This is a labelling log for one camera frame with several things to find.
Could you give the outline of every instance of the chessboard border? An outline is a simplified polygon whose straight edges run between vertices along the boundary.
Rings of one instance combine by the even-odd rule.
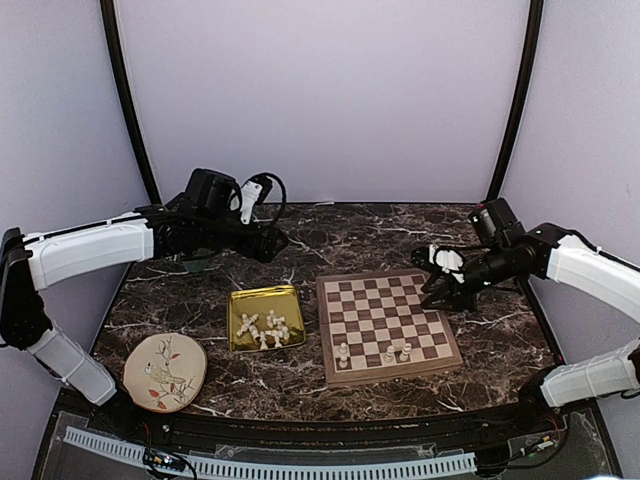
[[[325,366],[325,380],[328,387],[345,387],[349,385],[362,385],[366,383],[387,382],[395,378],[413,378],[422,375],[432,375],[436,373],[448,372],[458,370],[464,363],[458,344],[455,341],[455,336],[451,330],[448,320],[442,318],[441,312],[438,312],[440,322],[444,329],[444,334],[447,337],[447,341],[451,346],[451,357],[446,357],[438,360],[433,360],[425,365],[418,365],[416,363],[410,363],[406,365],[394,365],[387,369],[371,369],[371,370],[356,370],[352,372],[337,372],[335,361],[333,359],[333,349],[331,345],[331,331],[329,312],[327,311],[326,302],[326,290],[324,288],[327,282],[338,281],[352,281],[352,280],[369,280],[372,278],[388,278],[388,277],[401,277],[408,275],[422,275],[428,277],[428,273],[424,270],[417,268],[403,269],[403,270],[389,270],[386,272],[369,272],[369,273],[352,273],[346,275],[327,275],[316,278],[316,289],[318,294],[318,313],[320,322],[320,335],[322,338],[322,350]]]

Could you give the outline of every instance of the white cable tray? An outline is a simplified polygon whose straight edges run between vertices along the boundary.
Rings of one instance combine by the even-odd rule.
[[[144,447],[141,445],[74,427],[67,427],[64,442],[118,462],[144,468]],[[185,458],[193,465],[199,479],[210,480],[424,480],[473,473],[477,470],[473,453],[408,462],[336,466],[269,465],[216,460],[198,455],[188,455]],[[181,476],[190,478],[192,475],[187,469]]]

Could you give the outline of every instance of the round ceramic plate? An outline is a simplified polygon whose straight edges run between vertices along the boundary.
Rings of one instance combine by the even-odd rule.
[[[144,339],[124,366],[124,386],[136,405],[170,413],[191,403],[202,388],[207,355],[195,340],[178,333]]]

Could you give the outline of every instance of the white arm segment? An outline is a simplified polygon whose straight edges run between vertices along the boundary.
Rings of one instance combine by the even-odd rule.
[[[640,272],[609,260],[568,235],[549,258],[547,277],[576,287],[617,308],[640,323]],[[634,340],[622,348],[573,365],[554,369],[541,386],[547,403],[566,403],[607,393],[640,388],[629,355],[640,346]]]
[[[55,325],[27,351],[94,405],[104,404],[116,393],[116,384],[109,372]]]
[[[112,223],[131,217],[130,221]],[[126,213],[106,225],[45,238],[42,233],[25,236],[39,238],[25,247],[33,256],[29,269],[37,291],[83,273],[121,263],[153,258],[153,230],[139,214]]]

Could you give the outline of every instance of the black frame pole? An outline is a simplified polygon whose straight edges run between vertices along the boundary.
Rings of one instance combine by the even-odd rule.
[[[102,9],[102,23],[104,24],[104,33],[107,39],[109,57],[111,58],[113,77],[116,81],[122,114],[124,115],[124,121],[129,131],[133,153],[136,156],[136,162],[138,163],[138,169],[140,170],[149,202],[161,204],[160,191],[158,190],[158,185],[151,170],[151,163],[149,162],[147,150],[142,140],[138,116],[136,115],[136,110],[133,105],[133,96],[131,95],[131,89],[129,87],[127,70],[122,54],[122,45],[120,44],[120,35],[118,33],[115,5],[113,0],[100,0],[100,7]]]
[[[500,190],[507,175],[509,161],[513,153],[513,147],[516,143],[518,128],[522,119],[524,104],[527,100],[527,92],[529,83],[531,82],[531,73],[533,72],[533,62],[536,57],[536,47],[538,46],[538,36],[540,34],[540,25],[542,23],[542,7],[544,0],[531,0],[529,4],[529,19],[527,21],[527,32],[524,37],[524,46],[522,48],[522,59],[520,60],[520,69],[518,71],[518,80],[513,93],[513,101],[511,102],[511,110],[509,111],[509,120],[507,128],[502,139],[502,146],[498,154],[491,185],[487,193],[486,200],[495,200],[500,195]]]

